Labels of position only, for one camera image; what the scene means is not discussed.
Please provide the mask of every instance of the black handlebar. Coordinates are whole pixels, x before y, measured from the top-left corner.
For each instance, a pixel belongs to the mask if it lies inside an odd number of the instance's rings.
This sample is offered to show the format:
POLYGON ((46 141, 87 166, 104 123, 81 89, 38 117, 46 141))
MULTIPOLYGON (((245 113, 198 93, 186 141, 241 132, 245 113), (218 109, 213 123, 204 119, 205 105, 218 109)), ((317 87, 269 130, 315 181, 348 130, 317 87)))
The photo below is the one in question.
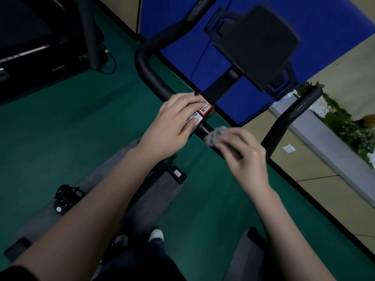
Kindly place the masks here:
POLYGON ((186 16, 153 37, 145 40, 135 52, 135 68, 144 83, 162 101, 175 92, 151 69, 151 55, 183 37, 198 23, 216 0, 198 0, 186 16))
MULTIPOLYGON (((162 101, 167 101, 175 92, 152 70, 149 59, 155 53, 167 47, 171 43, 183 37, 198 23, 216 0, 198 0, 186 16, 179 22, 171 25, 155 36, 145 40, 135 52, 135 68, 138 75, 150 90, 162 101)), ((274 123, 266 137, 262 141, 262 146, 266 149, 266 159, 268 160, 281 138, 287 131, 290 124, 300 116, 309 106, 311 106, 323 91, 313 87, 307 90, 297 101, 295 101, 274 123)), ((202 140, 213 128, 207 122, 202 122, 194 133, 202 140)))

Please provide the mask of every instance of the red qr code sticker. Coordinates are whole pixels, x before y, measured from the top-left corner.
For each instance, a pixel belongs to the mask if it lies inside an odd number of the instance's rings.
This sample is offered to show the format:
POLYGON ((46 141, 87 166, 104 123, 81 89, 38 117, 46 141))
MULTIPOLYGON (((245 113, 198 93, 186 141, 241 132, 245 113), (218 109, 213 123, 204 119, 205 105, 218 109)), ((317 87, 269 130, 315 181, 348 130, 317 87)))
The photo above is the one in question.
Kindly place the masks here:
POLYGON ((204 107, 201 108, 200 110, 198 110, 198 112, 202 115, 204 115, 207 111, 209 111, 211 108, 212 108, 212 105, 209 104, 207 102, 207 100, 205 100, 205 98, 203 98, 200 103, 204 103, 204 107))

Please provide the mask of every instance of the gray scrubbing pad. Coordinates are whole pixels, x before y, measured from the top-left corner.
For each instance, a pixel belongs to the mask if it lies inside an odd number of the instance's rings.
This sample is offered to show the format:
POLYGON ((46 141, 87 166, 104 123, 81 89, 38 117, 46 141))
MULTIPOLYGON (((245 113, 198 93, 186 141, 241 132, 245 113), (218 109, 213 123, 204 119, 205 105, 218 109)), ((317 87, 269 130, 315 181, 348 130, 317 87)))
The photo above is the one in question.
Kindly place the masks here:
POLYGON ((223 135, 226 129, 227 128, 225 126, 220 126, 218 128, 215 128, 206 137, 204 137, 204 141, 210 147, 215 146, 215 143, 218 141, 217 137, 220 135, 223 135))

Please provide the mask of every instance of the blue wall panel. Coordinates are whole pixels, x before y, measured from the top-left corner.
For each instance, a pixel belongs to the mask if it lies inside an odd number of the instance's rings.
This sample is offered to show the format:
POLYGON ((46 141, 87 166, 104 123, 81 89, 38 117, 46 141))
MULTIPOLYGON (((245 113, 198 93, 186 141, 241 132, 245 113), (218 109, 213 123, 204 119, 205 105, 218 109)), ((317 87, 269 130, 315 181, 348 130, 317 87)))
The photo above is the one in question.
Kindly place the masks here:
MULTIPOLYGON (((375 32, 375 25, 349 0, 232 0, 228 10, 246 14, 259 3, 273 9, 300 35, 300 46, 291 59, 299 82, 308 80, 375 32)), ((204 90, 229 66, 210 43, 191 80, 204 90)), ((218 105, 241 124, 272 102, 269 95, 261 94, 242 79, 218 105)))
MULTIPOLYGON (((197 0, 143 0, 140 33, 152 37, 183 18, 197 0)), ((162 50, 162 54, 185 76, 190 78, 209 37, 203 29, 219 8, 226 8, 230 0, 217 0, 199 23, 184 37, 162 50)))

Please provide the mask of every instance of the power cord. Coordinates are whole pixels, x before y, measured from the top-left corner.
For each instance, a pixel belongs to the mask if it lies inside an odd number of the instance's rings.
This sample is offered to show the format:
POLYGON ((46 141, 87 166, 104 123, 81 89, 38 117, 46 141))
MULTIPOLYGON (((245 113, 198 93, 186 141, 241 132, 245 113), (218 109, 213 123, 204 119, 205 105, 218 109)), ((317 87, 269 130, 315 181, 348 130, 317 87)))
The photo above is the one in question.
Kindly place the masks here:
POLYGON ((113 71, 112 71, 112 72, 103 72, 103 71, 101 71, 101 70, 96 70, 96 71, 98 71, 99 73, 102 73, 102 74, 104 74, 104 75, 112 75, 113 73, 116 72, 116 68, 117 68, 116 59, 115 59, 115 57, 114 57, 112 54, 110 54, 110 53, 108 52, 108 49, 107 49, 103 44, 99 44, 99 46, 100 46, 100 48, 101 48, 106 54, 108 54, 108 55, 113 59, 114 67, 113 67, 113 71))

